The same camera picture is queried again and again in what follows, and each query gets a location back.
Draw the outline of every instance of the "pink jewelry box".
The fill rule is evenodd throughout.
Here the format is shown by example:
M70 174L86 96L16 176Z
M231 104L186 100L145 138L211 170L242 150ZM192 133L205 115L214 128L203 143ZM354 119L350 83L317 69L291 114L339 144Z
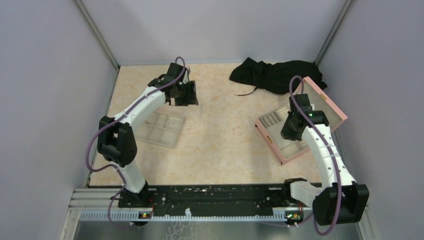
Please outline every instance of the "pink jewelry box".
M348 117L340 108L325 94L320 87L310 77L303 79L303 93L308 94L310 104L314 110L324 111L331 131L337 129ZM294 94L301 92L302 85L299 84ZM279 108L265 115L260 116L255 125L265 140L271 146L277 157L284 165L293 159L307 153L310 149L305 141L290 141L281 137L281 129L290 111L290 95L286 94L286 99Z

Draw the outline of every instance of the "white wall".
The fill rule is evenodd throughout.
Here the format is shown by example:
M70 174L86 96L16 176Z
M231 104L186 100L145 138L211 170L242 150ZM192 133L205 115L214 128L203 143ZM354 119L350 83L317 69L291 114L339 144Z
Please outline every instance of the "white wall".
M357 1L320 69L382 239L423 239L424 2Z
M0 239L57 239L115 70L71 0L2 2L0 33Z
M121 65L314 61L345 0L83 0Z

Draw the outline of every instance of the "black cloth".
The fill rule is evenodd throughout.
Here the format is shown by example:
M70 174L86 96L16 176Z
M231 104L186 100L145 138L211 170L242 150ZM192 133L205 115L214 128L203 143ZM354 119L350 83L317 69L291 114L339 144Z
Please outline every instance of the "black cloth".
M260 88L274 94L286 94L289 92L290 80L296 75L302 78L310 77L322 90L327 87L327 84L323 82L323 75L317 65L301 60L270 64L263 61L256 62L248 57L232 71L229 79L236 83L255 86L253 91ZM296 90L299 84L299 80L293 82L293 91Z

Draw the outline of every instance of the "wooden tabletop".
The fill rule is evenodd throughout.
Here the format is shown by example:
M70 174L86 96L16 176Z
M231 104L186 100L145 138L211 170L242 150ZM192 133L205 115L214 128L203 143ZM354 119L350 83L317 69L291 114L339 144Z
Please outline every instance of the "wooden tabletop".
M305 178L320 182L310 152L280 165L259 131L255 120L279 107L288 95L276 95L229 80L240 63L188 64L196 81L198 106L164 105L157 111L184 117L175 148L137 141L135 161L150 185L282 183ZM169 65L122 66L108 116L130 105ZM108 162L96 156L94 167ZM112 169L91 175L90 185L121 184Z

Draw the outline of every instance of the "floor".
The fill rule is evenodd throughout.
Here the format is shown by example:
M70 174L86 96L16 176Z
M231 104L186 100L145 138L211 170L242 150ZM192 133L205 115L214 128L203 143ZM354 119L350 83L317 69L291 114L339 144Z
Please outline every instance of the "floor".
M196 81L198 106L164 105L157 111L184 117L175 148L138 141L136 163L150 185L282 183L305 178L320 182L310 152L283 166L255 128L255 120L276 108L288 95L276 95L229 80L240 63L188 64ZM169 65L122 66L108 116L121 112L166 73ZM106 165L96 156L94 167ZM111 169L91 175L90 185L117 185Z

